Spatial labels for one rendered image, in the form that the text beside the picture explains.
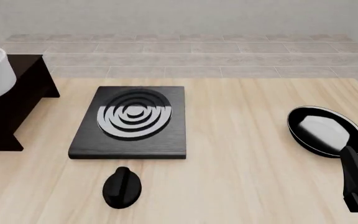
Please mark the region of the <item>dark wooden cabinet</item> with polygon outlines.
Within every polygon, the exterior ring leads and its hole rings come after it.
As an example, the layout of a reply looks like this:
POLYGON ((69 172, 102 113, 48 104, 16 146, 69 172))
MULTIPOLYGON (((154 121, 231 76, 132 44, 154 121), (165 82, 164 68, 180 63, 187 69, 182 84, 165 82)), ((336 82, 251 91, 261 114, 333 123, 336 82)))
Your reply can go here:
POLYGON ((14 133, 42 98, 60 94, 42 55, 7 56, 17 81, 0 96, 0 151, 23 151, 14 133))

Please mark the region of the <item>black frying pan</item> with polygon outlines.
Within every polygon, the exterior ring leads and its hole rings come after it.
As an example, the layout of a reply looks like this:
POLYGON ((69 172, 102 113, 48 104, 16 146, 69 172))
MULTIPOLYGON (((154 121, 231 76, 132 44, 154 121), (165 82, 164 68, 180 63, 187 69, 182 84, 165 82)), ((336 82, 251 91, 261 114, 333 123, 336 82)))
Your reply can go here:
POLYGON ((314 154, 340 158, 346 146, 358 154, 358 125, 336 111, 300 106, 289 112, 287 125, 294 140, 314 154))

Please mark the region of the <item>flat black stove plate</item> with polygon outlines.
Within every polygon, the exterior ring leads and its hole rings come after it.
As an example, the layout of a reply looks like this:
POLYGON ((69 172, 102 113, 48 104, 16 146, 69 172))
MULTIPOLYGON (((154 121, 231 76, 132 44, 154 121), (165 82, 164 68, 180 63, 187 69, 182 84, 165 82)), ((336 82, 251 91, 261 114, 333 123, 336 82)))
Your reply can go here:
POLYGON ((185 159, 185 88, 100 86, 70 159, 185 159))

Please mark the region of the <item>round black stove knob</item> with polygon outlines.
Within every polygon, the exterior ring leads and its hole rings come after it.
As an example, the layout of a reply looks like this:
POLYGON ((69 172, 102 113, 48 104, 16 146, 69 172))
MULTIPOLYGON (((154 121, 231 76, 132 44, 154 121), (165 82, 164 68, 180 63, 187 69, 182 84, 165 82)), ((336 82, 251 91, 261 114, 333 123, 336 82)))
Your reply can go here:
POLYGON ((128 167, 118 167, 103 185, 102 196, 111 208, 130 207, 139 199, 142 191, 140 178, 128 167))

